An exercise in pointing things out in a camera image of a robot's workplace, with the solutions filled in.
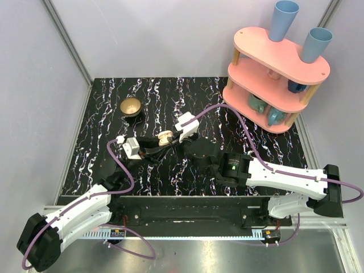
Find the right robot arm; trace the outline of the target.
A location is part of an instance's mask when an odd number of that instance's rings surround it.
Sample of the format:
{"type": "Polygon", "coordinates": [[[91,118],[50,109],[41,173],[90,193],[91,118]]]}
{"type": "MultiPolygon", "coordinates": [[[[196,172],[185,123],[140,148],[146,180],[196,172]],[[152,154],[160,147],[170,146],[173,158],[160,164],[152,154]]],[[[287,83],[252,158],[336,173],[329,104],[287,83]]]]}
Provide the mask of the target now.
{"type": "Polygon", "coordinates": [[[168,138],[178,145],[197,169],[226,187],[268,187],[288,191],[286,196],[269,197],[258,211],[259,221],[272,225],[278,219],[302,212],[319,216],[343,216],[339,168],[299,169],[261,163],[258,158],[220,150],[206,139],[168,138]]]}

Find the beige earbud charging case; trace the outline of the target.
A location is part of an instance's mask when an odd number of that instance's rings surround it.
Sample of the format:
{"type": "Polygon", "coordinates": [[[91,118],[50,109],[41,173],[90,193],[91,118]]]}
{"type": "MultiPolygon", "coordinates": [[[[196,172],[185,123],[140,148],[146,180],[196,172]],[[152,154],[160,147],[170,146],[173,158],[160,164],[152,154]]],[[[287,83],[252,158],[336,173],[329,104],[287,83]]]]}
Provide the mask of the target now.
{"type": "Polygon", "coordinates": [[[170,130],[160,132],[158,134],[158,140],[159,147],[169,144],[173,140],[173,132],[170,130]]]}

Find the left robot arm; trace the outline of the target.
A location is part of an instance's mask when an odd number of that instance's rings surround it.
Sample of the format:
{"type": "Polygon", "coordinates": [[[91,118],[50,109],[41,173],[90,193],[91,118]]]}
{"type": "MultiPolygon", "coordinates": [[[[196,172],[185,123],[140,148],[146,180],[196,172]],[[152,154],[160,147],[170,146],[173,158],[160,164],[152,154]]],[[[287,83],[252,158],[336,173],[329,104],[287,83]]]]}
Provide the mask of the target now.
{"type": "Polygon", "coordinates": [[[121,197],[135,187],[129,169],[141,160],[159,162],[173,148],[173,138],[118,136],[106,147],[109,155],[101,162],[90,190],[57,211],[35,213],[27,220],[16,245],[23,254],[24,270],[45,271],[71,243],[94,228],[110,226],[109,242],[126,234],[127,224],[135,222],[121,203],[121,197]]]}

